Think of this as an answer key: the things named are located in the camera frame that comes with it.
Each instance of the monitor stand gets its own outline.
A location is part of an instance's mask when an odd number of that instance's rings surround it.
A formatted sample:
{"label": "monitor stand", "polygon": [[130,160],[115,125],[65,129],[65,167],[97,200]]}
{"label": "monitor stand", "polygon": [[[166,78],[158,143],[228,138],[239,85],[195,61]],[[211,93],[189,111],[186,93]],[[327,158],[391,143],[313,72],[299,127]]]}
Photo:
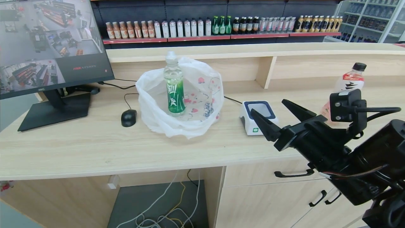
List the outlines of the monitor stand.
{"label": "monitor stand", "polygon": [[62,98],[58,90],[43,92],[48,101],[33,104],[18,131],[27,131],[87,116],[90,93]]}

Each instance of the monitor screen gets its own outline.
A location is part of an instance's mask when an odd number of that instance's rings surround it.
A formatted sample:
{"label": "monitor screen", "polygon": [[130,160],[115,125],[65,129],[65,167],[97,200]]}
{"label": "monitor screen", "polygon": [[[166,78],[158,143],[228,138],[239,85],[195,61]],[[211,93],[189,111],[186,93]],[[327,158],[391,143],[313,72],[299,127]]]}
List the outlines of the monitor screen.
{"label": "monitor screen", "polygon": [[90,0],[0,3],[0,99],[114,79]]}

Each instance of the plastic bag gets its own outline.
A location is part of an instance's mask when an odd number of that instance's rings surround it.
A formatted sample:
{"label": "plastic bag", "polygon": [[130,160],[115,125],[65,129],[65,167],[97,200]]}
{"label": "plastic bag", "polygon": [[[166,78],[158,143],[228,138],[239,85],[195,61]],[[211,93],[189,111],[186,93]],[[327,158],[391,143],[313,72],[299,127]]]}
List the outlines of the plastic bag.
{"label": "plastic bag", "polygon": [[190,58],[179,59],[184,76],[184,115],[171,116],[168,110],[163,69],[145,72],[136,83],[142,121],[154,132],[167,137],[201,136],[219,119],[224,104],[221,75],[208,64]]}

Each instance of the robotic arm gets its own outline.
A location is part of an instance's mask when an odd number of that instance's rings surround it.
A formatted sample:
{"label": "robotic arm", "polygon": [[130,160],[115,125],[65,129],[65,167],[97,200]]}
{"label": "robotic arm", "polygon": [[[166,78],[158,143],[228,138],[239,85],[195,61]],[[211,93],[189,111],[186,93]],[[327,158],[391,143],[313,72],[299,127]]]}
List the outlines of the robotic arm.
{"label": "robotic arm", "polygon": [[[275,142],[278,151],[296,149],[353,205],[373,200],[362,218],[370,228],[405,227],[405,122],[390,121],[353,151],[345,146],[363,136],[367,122],[401,109],[368,108],[358,89],[333,93],[332,119],[351,123],[347,129],[333,129],[324,123],[324,116],[289,100],[282,103],[301,123],[280,128],[252,109],[266,139]],[[376,114],[367,117],[367,112]]]}

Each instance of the bottle with red label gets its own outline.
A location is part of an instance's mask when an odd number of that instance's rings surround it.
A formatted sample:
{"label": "bottle with red label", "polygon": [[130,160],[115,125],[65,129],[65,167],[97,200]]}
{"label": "bottle with red label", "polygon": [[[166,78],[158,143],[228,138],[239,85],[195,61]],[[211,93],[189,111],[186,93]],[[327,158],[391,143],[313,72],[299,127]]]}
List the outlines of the bottle with red label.
{"label": "bottle with red label", "polygon": [[[339,77],[336,81],[335,88],[332,93],[341,92],[345,90],[362,89],[364,85],[363,72],[367,65],[364,63],[356,62],[352,70]],[[327,124],[333,124],[333,120],[330,117],[330,103],[329,101],[322,107],[321,115],[326,117]]]}

